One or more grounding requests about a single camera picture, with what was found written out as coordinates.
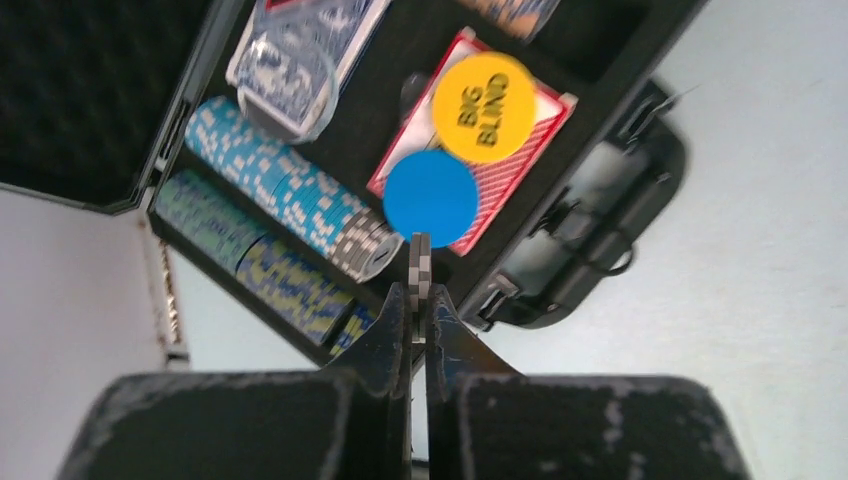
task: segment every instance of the white surface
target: white surface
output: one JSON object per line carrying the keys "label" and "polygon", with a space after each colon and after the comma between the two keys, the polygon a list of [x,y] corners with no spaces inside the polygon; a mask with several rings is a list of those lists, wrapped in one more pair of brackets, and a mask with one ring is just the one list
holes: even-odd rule
{"label": "white surface", "polygon": [[0,479],[52,478],[96,396],[161,367],[136,219],[0,192]]}
{"label": "white surface", "polygon": [[[756,478],[845,478],[846,32],[842,0],[708,5],[660,68],[678,91],[699,86],[672,115],[691,165],[633,271],[556,326],[501,325],[481,338],[527,373],[693,378],[724,406]],[[196,367],[308,364],[193,267],[178,268]]]}

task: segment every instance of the yellow button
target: yellow button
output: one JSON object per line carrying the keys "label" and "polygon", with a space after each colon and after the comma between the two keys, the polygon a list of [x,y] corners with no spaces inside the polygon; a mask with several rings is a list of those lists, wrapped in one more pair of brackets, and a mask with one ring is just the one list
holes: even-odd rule
{"label": "yellow button", "polygon": [[433,124],[442,145],[470,163],[506,159],[524,145],[535,123],[533,76],[503,53],[460,61],[433,94]]}

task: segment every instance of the stack of poker chips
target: stack of poker chips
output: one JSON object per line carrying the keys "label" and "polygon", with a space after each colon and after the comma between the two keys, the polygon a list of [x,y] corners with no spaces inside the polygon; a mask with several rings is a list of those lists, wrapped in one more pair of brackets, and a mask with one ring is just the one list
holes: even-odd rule
{"label": "stack of poker chips", "polygon": [[316,344],[353,298],[191,171],[171,177],[156,213]]}
{"label": "stack of poker chips", "polygon": [[359,340],[359,337],[371,328],[371,325],[373,325],[376,320],[377,315],[373,312],[369,312],[368,309],[362,305],[357,306],[344,331],[336,340],[336,345],[332,350],[330,350],[330,355],[335,357],[347,350],[351,345],[353,345],[353,342]]}
{"label": "stack of poker chips", "polygon": [[224,97],[197,109],[185,138],[203,161],[357,282],[383,271],[403,243],[359,198],[252,127]]}

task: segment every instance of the blue disc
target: blue disc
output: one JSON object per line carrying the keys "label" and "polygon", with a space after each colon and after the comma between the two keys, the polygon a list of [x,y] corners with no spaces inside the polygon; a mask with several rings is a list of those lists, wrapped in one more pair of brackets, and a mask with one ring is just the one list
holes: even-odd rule
{"label": "blue disc", "polygon": [[462,238],[479,204],[471,170],[442,150],[425,150],[401,160],[389,173],[383,194],[392,228],[407,241],[413,233],[429,233],[433,248]]}

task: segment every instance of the open case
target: open case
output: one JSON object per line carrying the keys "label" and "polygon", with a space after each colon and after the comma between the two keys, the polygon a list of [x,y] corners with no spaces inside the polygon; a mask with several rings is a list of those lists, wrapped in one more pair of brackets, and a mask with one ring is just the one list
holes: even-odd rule
{"label": "open case", "polygon": [[[670,201],[684,152],[659,114],[669,97],[649,76],[704,0],[561,0],[529,44],[455,0],[393,0],[363,50],[326,130],[296,147],[375,211],[366,189],[400,123],[401,87],[433,72],[466,27],[493,50],[520,60],[543,83],[579,98],[566,122],[477,245],[460,257],[434,252],[434,281],[447,286],[470,323],[539,327],[576,308]],[[235,90],[224,79],[254,2],[62,2],[0,5],[2,129],[0,182],[9,189],[104,214],[142,205],[176,172],[190,169],[358,302],[379,310],[392,282],[406,278],[405,250],[377,278],[358,284],[308,247],[183,147],[189,116],[205,99]],[[559,200],[600,142],[632,154],[644,173],[604,221],[589,222],[577,254],[541,293],[521,295],[502,265],[519,243],[575,218]],[[653,188],[646,197],[640,189]],[[280,318],[148,209],[155,233],[317,363],[333,335],[316,344]],[[616,240],[625,237],[627,242]],[[344,328],[344,320],[334,327]]]}

